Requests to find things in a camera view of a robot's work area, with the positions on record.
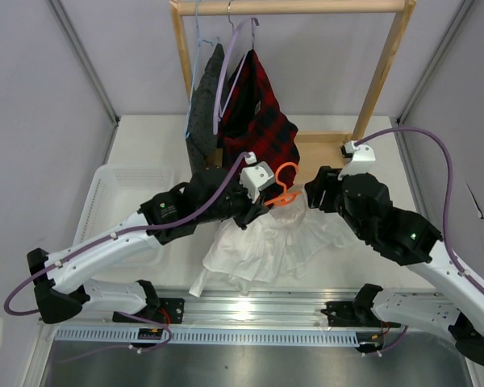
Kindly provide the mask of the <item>orange hanger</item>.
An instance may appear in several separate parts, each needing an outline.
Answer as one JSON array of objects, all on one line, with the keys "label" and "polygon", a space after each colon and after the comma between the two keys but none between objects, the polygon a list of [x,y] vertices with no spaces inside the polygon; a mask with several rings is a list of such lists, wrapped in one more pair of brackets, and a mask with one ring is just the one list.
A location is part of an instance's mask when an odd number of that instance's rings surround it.
[{"label": "orange hanger", "polygon": [[293,203],[299,195],[302,194],[300,190],[290,192],[287,189],[287,185],[280,180],[279,175],[281,171],[287,167],[293,168],[296,173],[299,172],[299,166],[293,162],[286,162],[281,164],[274,173],[274,177],[275,182],[282,187],[282,194],[277,196],[276,198],[269,199],[268,201],[264,202],[265,206],[288,206],[289,204]]}]

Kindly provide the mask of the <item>white pleated skirt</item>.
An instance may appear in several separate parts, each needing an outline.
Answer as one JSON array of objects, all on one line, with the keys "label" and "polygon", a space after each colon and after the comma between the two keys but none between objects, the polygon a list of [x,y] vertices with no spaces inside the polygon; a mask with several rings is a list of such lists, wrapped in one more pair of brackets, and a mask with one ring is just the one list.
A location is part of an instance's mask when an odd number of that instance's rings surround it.
[{"label": "white pleated skirt", "polygon": [[293,202],[273,207],[244,230],[232,219],[221,222],[189,294],[199,298],[214,280],[247,293],[254,285],[272,284],[280,277],[301,278],[317,252],[348,248],[356,241],[337,214],[309,208],[306,190],[301,189]]}]

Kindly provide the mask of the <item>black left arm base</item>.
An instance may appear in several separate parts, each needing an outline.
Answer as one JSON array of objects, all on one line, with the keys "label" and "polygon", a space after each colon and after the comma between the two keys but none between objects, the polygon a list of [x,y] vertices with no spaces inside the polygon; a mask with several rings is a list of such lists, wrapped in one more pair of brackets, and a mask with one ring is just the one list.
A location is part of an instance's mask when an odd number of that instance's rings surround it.
[{"label": "black left arm base", "polygon": [[146,306],[134,314],[114,312],[115,323],[137,323],[134,317],[145,318],[162,324],[182,324],[186,301],[184,298],[160,298],[160,305]]}]

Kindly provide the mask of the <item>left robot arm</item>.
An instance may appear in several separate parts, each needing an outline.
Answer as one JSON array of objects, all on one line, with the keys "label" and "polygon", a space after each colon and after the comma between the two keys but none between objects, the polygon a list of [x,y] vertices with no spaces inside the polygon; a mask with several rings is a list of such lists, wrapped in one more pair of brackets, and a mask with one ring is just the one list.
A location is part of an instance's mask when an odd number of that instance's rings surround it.
[{"label": "left robot arm", "polygon": [[123,260],[192,235],[199,224],[232,219],[245,229],[266,214],[264,190],[274,175],[261,166],[206,169],[159,193],[118,226],[66,251],[27,254],[35,301],[44,323],[62,323],[83,311],[110,312],[116,323],[158,318],[161,300],[150,281],[115,283],[96,275]]}]

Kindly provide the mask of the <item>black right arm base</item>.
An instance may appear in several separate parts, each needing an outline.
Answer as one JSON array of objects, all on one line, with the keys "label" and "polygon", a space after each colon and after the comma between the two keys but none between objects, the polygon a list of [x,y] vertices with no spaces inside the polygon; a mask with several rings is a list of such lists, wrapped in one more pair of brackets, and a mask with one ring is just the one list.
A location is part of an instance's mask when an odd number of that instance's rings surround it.
[{"label": "black right arm base", "polygon": [[368,306],[357,302],[331,301],[320,310],[330,327],[380,327],[381,321]]}]

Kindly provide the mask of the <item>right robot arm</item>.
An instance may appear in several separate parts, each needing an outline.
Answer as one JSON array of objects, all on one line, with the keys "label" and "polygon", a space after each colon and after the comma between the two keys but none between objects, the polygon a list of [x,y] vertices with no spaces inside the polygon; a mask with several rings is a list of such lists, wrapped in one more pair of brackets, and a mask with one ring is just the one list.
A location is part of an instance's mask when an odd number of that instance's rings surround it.
[{"label": "right robot arm", "polygon": [[305,191],[311,209],[338,214],[365,245],[419,275],[449,300],[447,305],[424,302],[365,284],[351,311],[326,305],[322,312],[329,323],[414,327],[449,341],[484,367],[484,281],[474,279],[469,267],[460,271],[462,260],[451,261],[439,230],[422,215],[395,207],[387,186],[369,173],[342,177],[340,170],[323,166]]}]

